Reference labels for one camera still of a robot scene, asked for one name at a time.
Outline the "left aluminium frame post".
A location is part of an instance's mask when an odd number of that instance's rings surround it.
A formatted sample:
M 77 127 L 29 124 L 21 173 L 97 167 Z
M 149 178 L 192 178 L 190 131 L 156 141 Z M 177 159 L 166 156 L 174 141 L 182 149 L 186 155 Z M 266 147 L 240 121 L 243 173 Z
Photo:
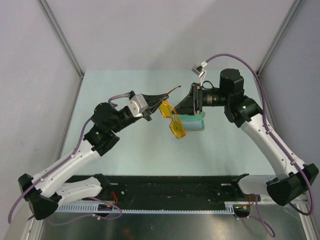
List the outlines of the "left aluminium frame post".
M 47 0 L 37 0 L 36 1 L 42 10 L 45 18 L 47 19 L 50 27 L 52 28 L 57 40 L 59 41 L 63 51 L 65 52 L 70 64 L 74 68 L 75 72 L 79 76 L 79 78 L 82 80 L 84 78 L 84 71 L 82 70 L 57 18 L 55 17 L 54 12 L 52 11 L 49 3 Z

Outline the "blue cleaning cloth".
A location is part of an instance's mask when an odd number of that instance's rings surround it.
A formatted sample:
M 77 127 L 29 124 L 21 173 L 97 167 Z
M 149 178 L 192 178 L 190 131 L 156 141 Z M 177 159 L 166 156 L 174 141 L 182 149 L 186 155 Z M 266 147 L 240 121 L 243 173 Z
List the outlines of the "blue cleaning cloth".
M 182 120 L 184 130 L 187 131 L 203 131 L 205 129 L 202 120 Z

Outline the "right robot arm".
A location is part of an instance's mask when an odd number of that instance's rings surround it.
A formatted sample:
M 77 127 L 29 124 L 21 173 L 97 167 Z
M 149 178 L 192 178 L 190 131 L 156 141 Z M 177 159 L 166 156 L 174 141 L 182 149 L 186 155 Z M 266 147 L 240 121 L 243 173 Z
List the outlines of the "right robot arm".
M 220 72 L 218 87 L 205 88 L 206 70 L 194 66 L 199 83 L 192 83 L 187 96 L 175 110 L 185 131 L 205 128 L 204 107 L 223 107 L 230 123 L 246 133 L 264 154 L 274 175 L 245 175 L 230 188 L 231 196 L 242 201 L 248 194 L 266 195 L 280 206 L 290 204 L 308 190 L 319 170 L 297 157 L 279 138 L 258 103 L 245 95 L 244 78 L 239 70 L 227 68 Z

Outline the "aluminium frame post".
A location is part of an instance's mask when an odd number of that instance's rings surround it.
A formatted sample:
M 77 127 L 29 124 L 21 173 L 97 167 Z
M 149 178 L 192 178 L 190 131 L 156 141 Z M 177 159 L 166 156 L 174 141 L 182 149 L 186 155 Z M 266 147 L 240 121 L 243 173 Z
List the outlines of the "aluminium frame post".
M 37 0 L 36 1 L 42 10 L 45 18 L 47 19 L 50 27 L 52 28 L 57 40 L 59 41 L 63 51 L 65 52 L 70 64 L 74 68 L 75 72 L 79 76 L 79 78 L 82 80 L 84 78 L 84 71 L 82 70 L 57 18 L 55 17 L 54 12 L 52 11 L 49 3 L 47 0 Z
M 258 76 L 262 75 L 268 63 L 271 61 L 273 55 L 275 54 L 276 50 L 280 46 L 283 38 L 285 37 L 286 33 L 290 29 L 291 25 L 293 24 L 295 18 L 297 17 L 304 3 L 305 3 L 304 0 L 294 0 L 292 2 L 287 14 L 285 15 L 280 27 L 278 28 L 267 52 L 265 53 L 256 71 Z

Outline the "right aluminium frame post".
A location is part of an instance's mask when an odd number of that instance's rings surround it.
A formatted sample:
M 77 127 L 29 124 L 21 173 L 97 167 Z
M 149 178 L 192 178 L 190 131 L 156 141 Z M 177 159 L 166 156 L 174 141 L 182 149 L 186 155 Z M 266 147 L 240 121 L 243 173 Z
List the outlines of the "right aluminium frame post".
M 273 55 L 275 54 L 276 50 L 280 46 L 283 38 L 285 37 L 286 33 L 290 29 L 291 25 L 293 24 L 295 18 L 297 17 L 304 3 L 305 3 L 304 0 L 294 0 L 292 2 L 287 14 L 285 15 L 280 27 L 278 28 L 267 52 L 265 53 L 256 71 L 258 76 L 262 75 L 268 63 L 271 61 Z

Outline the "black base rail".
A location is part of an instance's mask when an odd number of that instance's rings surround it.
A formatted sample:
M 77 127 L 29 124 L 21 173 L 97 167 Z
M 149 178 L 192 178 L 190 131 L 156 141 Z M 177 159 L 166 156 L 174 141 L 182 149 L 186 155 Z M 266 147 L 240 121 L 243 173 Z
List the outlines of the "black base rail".
M 239 175 L 222 176 L 107 176 L 110 186 L 97 198 L 117 197 L 120 208 L 138 210 L 221 210 L 226 202 L 257 199 L 244 193 Z

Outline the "orange sunglasses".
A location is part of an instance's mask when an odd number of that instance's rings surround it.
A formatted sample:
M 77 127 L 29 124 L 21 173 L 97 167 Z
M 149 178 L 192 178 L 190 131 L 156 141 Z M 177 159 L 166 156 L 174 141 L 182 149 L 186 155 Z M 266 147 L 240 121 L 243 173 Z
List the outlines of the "orange sunglasses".
M 164 118 L 171 119 L 169 128 L 176 139 L 184 138 L 187 134 L 176 109 L 166 99 L 161 100 L 158 109 Z

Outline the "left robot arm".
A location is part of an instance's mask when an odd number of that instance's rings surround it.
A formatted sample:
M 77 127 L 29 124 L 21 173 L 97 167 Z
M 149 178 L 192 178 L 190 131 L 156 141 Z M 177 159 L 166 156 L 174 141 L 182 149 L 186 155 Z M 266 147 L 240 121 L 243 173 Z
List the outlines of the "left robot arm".
M 103 174 L 68 183 L 67 180 L 88 163 L 99 159 L 119 141 L 116 133 L 140 119 L 151 121 L 151 115 L 169 95 L 125 93 L 127 105 L 117 110 L 110 101 L 98 104 L 88 119 L 93 127 L 81 131 L 76 147 L 53 165 L 36 175 L 23 174 L 18 183 L 22 197 L 29 204 L 32 216 L 44 220 L 60 206 L 85 199 L 105 200 L 110 196 L 111 184 Z

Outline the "grey glasses case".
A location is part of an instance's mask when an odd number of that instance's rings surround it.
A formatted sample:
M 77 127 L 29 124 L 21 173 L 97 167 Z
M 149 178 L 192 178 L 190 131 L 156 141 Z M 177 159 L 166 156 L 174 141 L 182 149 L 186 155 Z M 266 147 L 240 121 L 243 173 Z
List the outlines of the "grey glasses case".
M 179 118 L 186 132 L 203 131 L 205 129 L 205 116 L 206 113 L 203 111 L 195 115 L 181 114 Z

